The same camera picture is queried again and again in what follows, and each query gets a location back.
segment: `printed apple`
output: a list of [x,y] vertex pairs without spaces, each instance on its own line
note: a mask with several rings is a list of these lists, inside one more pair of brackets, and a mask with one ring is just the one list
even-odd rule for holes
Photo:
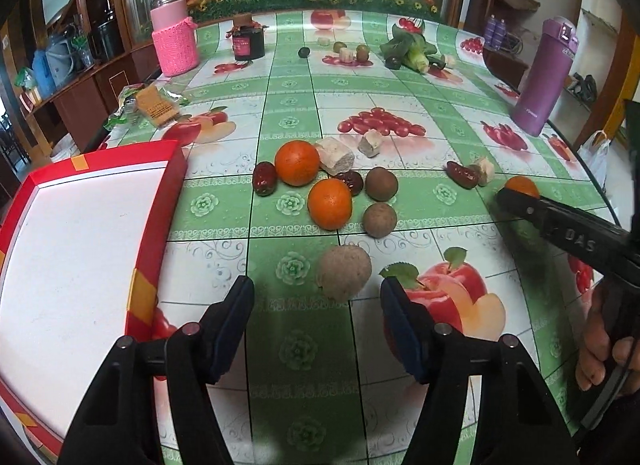
[[313,10],[311,13],[311,24],[319,30],[331,30],[335,24],[341,22],[346,17],[344,10]]
[[[478,273],[478,270],[468,263],[462,263],[458,267],[453,267],[449,261],[444,261],[443,263],[438,263],[437,265],[432,266],[425,272],[425,276],[430,274],[448,275],[449,277],[454,278],[466,289],[469,297],[471,298],[471,302],[476,302],[483,295],[486,295],[484,280]],[[425,276],[421,275],[418,277],[418,282],[424,285]]]
[[191,143],[207,143],[211,137],[211,129],[218,124],[228,121],[228,115],[224,110],[225,106],[210,109],[187,120],[180,120],[167,129],[162,135],[163,140],[177,140],[180,146],[187,146]]
[[[465,249],[450,247],[444,257],[446,262],[422,275],[408,263],[389,265],[380,275],[396,277],[407,297],[427,308],[436,323],[446,322],[466,336],[497,340],[506,324],[502,301],[496,294],[487,293],[481,275],[464,262]],[[385,336],[396,354],[387,331]]]

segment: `table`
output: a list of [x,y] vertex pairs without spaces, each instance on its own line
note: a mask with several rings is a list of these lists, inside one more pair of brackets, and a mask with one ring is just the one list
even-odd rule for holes
[[[375,55],[401,16],[346,12],[333,29],[318,30],[311,13],[256,16],[269,26],[267,53],[242,69],[230,67],[225,33],[231,22],[201,28],[200,66],[157,82],[190,99],[183,113],[226,106],[237,125],[221,141],[184,148],[188,171],[158,289],[158,307],[168,323],[180,326],[221,301],[236,276],[254,280],[255,309],[236,359],[209,386],[234,461],[400,463],[425,387],[404,372],[385,342],[378,272],[397,262],[433,271],[442,252],[454,246],[467,249],[469,265],[504,306],[504,317],[492,310],[484,326],[496,337],[520,338],[566,415],[575,392],[575,341],[599,276],[541,241],[529,223],[507,217],[493,196],[511,175],[528,175],[542,194],[613,222],[601,193],[553,128],[533,138],[511,123],[517,95],[489,73],[481,53],[465,49],[472,35],[426,23],[427,41],[453,62],[442,73],[423,76],[405,67],[387,70]],[[319,46],[319,36],[350,47],[370,45],[372,65],[334,64],[337,54],[331,45]],[[303,45],[311,49],[308,59],[298,57]],[[392,134],[377,157],[365,158],[356,149],[359,136],[336,127],[373,107],[424,126],[426,137]],[[497,143],[501,125],[510,126],[527,149]],[[158,140],[167,127],[156,130],[134,116],[112,131],[108,146]],[[363,175],[382,165],[398,177],[390,202],[398,226],[388,237],[363,233],[360,219],[371,203],[364,193],[354,198],[353,216],[338,232],[321,230],[309,218],[311,185],[280,183],[271,196],[252,193],[257,162],[273,161],[286,141],[327,135],[354,150],[354,168]],[[499,173],[487,187],[463,190],[442,170],[449,160],[469,164],[482,156]],[[371,279],[349,304],[324,299],[315,285],[319,256],[338,243],[361,246],[373,265]],[[468,389],[458,463],[468,463],[472,451],[479,395],[476,377]],[[156,381],[156,398],[165,463],[175,465],[180,459],[166,382]]]

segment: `finger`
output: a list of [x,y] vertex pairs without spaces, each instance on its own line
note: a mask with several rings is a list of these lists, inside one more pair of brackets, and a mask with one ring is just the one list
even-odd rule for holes
[[591,388],[591,381],[582,371],[580,364],[575,366],[575,381],[578,382],[578,387],[583,391],[588,391]]
[[604,364],[586,348],[580,349],[578,365],[591,384],[599,385],[604,380]]
[[604,329],[604,320],[598,311],[593,309],[587,315],[584,324],[584,345],[598,360],[604,362],[609,358],[610,340]]
[[632,395],[638,389],[640,389],[640,372],[634,371],[629,374],[628,378],[626,379],[625,385],[623,385],[622,389],[620,389],[620,394]]
[[[633,345],[633,343],[633,337],[625,337],[623,339],[620,339],[613,346],[613,358],[621,366],[624,366],[626,364],[626,360],[629,358],[629,353],[631,352],[631,346]],[[636,345],[636,349],[634,350],[634,355],[631,358],[629,368],[633,369],[634,371],[640,371],[640,343]]]
[[602,302],[604,301],[604,281],[597,283],[591,294],[591,311],[600,313],[602,311]]

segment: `orange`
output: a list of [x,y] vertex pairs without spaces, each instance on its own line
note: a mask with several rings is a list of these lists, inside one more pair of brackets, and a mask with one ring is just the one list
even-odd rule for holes
[[306,200],[311,219],[324,230],[337,230],[351,217],[351,191],[344,181],[329,178],[316,183]]
[[538,187],[536,187],[536,184],[526,176],[511,177],[507,180],[507,183],[505,183],[504,186],[508,189],[528,194],[534,198],[540,198],[540,191],[538,190]]
[[316,148],[303,140],[287,141],[274,160],[278,177],[293,187],[302,187],[318,174],[320,155]]

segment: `plastic bag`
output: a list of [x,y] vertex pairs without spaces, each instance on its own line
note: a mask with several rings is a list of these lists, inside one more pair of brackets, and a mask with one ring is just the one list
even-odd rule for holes
[[[596,138],[604,138],[600,142],[594,144]],[[597,130],[584,142],[578,149],[578,156],[582,158],[584,163],[589,167],[591,174],[596,178],[598,185],[604,189],[604,182],[607,178],[607,154],[609,153],[609,144],[611,140],[603,130]]]

